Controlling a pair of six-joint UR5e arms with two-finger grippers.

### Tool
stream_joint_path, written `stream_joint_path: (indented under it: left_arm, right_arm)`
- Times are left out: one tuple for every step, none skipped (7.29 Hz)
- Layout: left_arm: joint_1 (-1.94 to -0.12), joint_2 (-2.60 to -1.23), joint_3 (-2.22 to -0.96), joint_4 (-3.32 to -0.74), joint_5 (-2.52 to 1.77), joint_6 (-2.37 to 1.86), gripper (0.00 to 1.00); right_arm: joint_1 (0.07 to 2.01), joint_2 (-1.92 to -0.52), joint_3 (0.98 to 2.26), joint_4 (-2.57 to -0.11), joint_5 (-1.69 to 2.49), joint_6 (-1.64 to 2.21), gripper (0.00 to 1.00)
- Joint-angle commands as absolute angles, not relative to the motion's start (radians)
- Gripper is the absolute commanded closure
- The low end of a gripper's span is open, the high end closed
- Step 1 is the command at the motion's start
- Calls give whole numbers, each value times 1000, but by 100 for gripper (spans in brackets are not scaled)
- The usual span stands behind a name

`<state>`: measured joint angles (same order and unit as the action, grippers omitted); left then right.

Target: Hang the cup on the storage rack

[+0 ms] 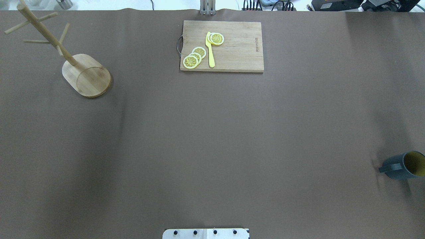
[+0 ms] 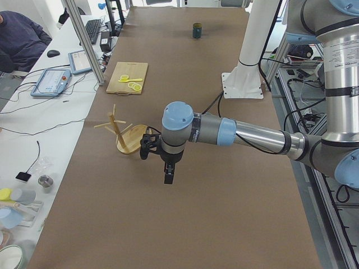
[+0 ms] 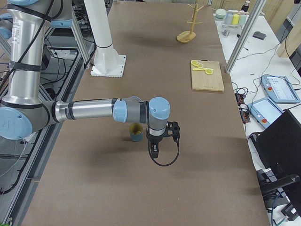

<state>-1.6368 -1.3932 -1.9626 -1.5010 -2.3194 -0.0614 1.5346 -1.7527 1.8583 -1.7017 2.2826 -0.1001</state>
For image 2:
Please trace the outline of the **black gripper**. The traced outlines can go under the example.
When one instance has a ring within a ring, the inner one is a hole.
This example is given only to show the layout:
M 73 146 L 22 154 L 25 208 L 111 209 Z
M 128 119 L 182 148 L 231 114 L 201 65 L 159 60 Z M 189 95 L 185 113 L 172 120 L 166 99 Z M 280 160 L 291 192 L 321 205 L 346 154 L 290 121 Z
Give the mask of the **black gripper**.
M 164 164 L 164 184 L 173 184 L 174 180 L 174 164 L 182 159 L 184 152 L 184 145 L 169 146 L 161 145 L 162 153 L 160 157 L 165 162 Z

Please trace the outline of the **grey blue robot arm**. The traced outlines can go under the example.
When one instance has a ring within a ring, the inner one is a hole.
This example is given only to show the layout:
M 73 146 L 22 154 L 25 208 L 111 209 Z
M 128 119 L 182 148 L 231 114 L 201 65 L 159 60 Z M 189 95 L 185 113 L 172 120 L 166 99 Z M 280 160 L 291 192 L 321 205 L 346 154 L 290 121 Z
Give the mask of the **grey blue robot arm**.
M 358 2 L 290 1 L 290 33 L 309 34 L 324 47 L 326 132 L 321 136 L 276 131 L 210 114 L 181 101 L 165 107 L 160 138 L 165 183 L 186 142 L 218 146 L 241 143 L 268 154 L 287 155 L 339 183 L 358 187 Z

